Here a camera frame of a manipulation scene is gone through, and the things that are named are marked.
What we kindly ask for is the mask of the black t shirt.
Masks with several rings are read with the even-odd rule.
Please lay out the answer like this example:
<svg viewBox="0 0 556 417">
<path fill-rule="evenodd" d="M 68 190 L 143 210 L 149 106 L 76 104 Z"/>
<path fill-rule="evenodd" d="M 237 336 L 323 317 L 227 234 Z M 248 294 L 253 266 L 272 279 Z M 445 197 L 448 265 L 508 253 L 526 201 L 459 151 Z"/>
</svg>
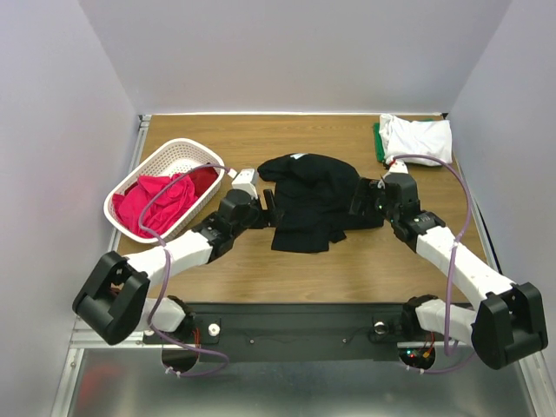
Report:
<svg viewBox="0 0 556 417">
<path fill-rule="evenodd" d="M 379 216 L 349 213 L 360 180 L 350 164 L 329 156 L 290 154 L 265 161 L 259 177 L 275 185 L 283 217 L 275 227 L 274 251 L 314 254 L 346 239 L 347 230 L 383 226 Z"/>
</svg>

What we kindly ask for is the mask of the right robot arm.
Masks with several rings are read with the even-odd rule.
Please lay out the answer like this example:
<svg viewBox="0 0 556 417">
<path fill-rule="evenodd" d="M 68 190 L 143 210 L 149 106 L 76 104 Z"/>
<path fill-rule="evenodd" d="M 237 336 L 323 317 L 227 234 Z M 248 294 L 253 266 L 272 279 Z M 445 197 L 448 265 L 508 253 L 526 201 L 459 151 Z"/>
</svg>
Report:
<svg viewBox="0 0 556 417">
<path fill-rule="evenodd" d="M 517 284 L 484 263 L 434 213 L 420 206 L 416 181 L 407 173 L 361 178 L 351 213 L 388 222 L 394 235 L 433 264 L 470 302 L 470 308 L 433 295 L 407 301 L 400 317 L 406 338 L 434 332 L 473 348 L 491 369 L 501 369 L 548 345 L 540 291 Z"/>
</svg>

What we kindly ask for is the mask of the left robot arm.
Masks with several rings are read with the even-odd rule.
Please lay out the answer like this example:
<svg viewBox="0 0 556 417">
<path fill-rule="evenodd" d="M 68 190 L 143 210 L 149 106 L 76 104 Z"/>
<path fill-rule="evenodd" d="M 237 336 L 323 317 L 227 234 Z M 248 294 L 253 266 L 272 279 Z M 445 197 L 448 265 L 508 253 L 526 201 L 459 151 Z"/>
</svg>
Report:
<svg viewBox="0 0 556 417">
<path fill-rule="evenodd" d="M 72 304 L 73 311 L 106 343 L 116 345 L 135 331 L 160 330 L 172 341 L 186 341 L 194 322 L 176 298 L 157 301 L 150 288 L 190 268 L 209 264 L 227 254 L 249 228 L 273 227 L 281 219 L 272 190 L 253 197 L 231 189 L 219 208 L 180 237 L 141 253 L 104 254 Z"/>
</svg>

